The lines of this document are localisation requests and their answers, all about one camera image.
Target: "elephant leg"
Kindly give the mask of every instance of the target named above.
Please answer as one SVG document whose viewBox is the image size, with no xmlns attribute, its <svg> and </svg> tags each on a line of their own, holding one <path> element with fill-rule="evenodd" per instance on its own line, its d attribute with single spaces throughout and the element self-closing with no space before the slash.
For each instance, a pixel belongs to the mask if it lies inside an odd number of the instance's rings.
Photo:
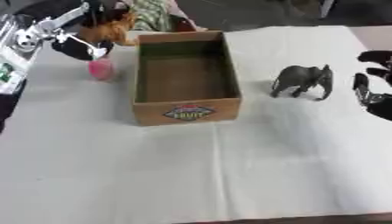
<svg viewBox="0 0 392 224">
<path fill-rule="evenodd" d="M 286 88 L 287 87 L 281 86 L 281 85 L 275 87 L 274 90 L 272 90 L 271 96 L 274 98 L 277 98 L 279 96 L 280 92 L 284 91 Z"/>
<path fill-rule="evenodd" d="M 294 98 L 298 98 L 302 94 L 302 92 L 306 92 L 306 91 L 304 91 L 301 87 L 299 87 L 299 88 L 296 89 L 296 91 L 294 91 L 291 94 L 291 96 L 294 97 Z"/>
</svg>

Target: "table surface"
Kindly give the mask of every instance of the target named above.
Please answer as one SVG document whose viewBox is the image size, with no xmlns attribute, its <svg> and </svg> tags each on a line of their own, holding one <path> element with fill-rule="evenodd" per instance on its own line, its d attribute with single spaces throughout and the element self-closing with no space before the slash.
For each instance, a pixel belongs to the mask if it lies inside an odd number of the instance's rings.
<svg viewBox="0 0 392 224">
<path fill-rule="evenodd" d="M 135 49 L 112 55 L 118 81 L 47 47 L 0 137 L 0 222 L 177 223 L 392 211 L 386 122 L 351 86 L 365 51 L 345 27 L 227 33 L 243 92 L 237 120 L 139 127 L 130 110 Z M 334 92 L 268 96 L 290 65 L 329 64 Z M 389 90 L 374 79 L 372 88 Z"/>
</svg>

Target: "toy elephant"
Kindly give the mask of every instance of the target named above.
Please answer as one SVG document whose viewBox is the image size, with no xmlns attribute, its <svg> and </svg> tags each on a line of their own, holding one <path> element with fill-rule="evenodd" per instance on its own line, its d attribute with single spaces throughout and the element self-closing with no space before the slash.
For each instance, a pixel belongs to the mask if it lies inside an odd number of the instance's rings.
<svg viewBox="0 0 392 224">
<path fill-rule="evenodd" d="M 271 93 L 272 97 L 278 97 L 280 92 L 286 88 L 298 87 L 291 95 L 299 97 L 301 93 L 307 92 L 309 88 L 320 85 L 325 90 L 323 97 L 316 101 L 323 101 L 333 91 L 333 71 L 326 65 L 322 70 L 313 67 L 289 66 L 286 67 L 274 82 Z"/>
</svg>

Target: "plush toy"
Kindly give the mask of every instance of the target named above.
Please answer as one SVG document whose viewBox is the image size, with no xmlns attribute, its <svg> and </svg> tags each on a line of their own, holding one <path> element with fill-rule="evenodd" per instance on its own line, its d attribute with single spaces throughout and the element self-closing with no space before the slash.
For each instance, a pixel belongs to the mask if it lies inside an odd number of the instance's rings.
<svg viewBox="0 0 392 224">
<path fill-rule="evenodd" d="M 96 27 L 81 27 L 78 36 L 89 43 L 95 44 L 109 40 L 119 46 L 135 46 L 137 39 L 127 39 L 127 32 L 135 24 L 136 15 L 128 12 L 122 15 L 121 20 L 100 24 Z"/>
</svg>

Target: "wooden box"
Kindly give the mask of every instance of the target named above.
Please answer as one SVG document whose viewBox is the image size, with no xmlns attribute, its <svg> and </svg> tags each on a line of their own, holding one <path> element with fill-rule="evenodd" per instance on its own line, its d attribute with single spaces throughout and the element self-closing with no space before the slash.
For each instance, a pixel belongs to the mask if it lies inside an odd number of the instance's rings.
<svg viewBox="0 0 392 224">
<path fill-rule="evenodd" d="M 241 92 L 220 31 L 139 36 L 133 99 L 141 125 L 235 119 Z"/>
</svg>

